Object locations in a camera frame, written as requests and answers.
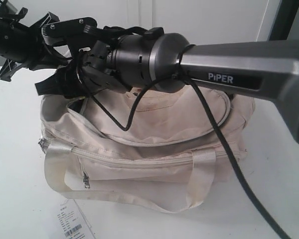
bag handle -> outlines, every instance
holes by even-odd
[[[187,185],[187,205],[181,209],[170,211],[150,200],[129,193],[72,190],[65,184],[65,173],[68,167],[67,158],[73,147],[72,144],[55,139],[49,145],[44,161],[44,173],[48,185],[66,198],[119,202],[143,206],[164,213],[178,213],[202,204],[214,180],[216,153],[213,148],[209,148],[193,151],[193,170]]]

white background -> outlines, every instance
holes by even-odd
[[[177,31],[192,43],[266,40],[279,1],[85,0],[17,1],[29,8],[28,23],[48,10],[62,20],[92,16],[99,26],[143,25]],[[34,83],[52,70],[18,72],[0,81],[0,239],[47,238],[42,220],[63,198],[46,184]],[[275,107],[257,101],[244,131],[249,156],[241,162],[247,180],[281,226],[299,238],[299,145]],[[165,215],[136,206],[79,201],[97,238],[268,238],[277,236],[245,196],[235,177],[214,185],[196,209]]]

barcode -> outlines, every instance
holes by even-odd
[[[71,230],[68,230],[66,233],[65,233],[65,236],[68,237],[70,235],[72,235],[73,233],[75,233],[77,230],[81,229],[82,226],[81,224],[75,226],[74,228],[72,228]]]

zipper pull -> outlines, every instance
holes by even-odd
[[[40,147],[41,147],[43,153],[45,153],[45,152],[44,152],[44,148],[43,148],[43,147],[44,147],[44,143],[45,143],[45,138],[41,138],[41,139],[39,139],[38,144],[40,145]]]
[[[90,188],[89,176],[84,173],[83,183],[85,188]]]

zipper track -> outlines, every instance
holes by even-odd
[[[42,143],[43,147],[48,147],[52,139],[45,138]],[[74,155],[78,157],[83,157],[92,162],[99,163],[108,167],[117,167],[117,168],[161,168],[161,167],[171,167],[171,166],[181,166],[192,163],[192,156],[188,157],[179,157],[167,160],[159,159],[138,159],[138,160],[128,160],[128,159],[113,159],[99,155],[96,153],[87,152],[85,150],[74,147],[71,151]],[[235,157],[239,156],[240,152],[233,151]],[[216,152],[216,157],[225,156],[226,152]]]

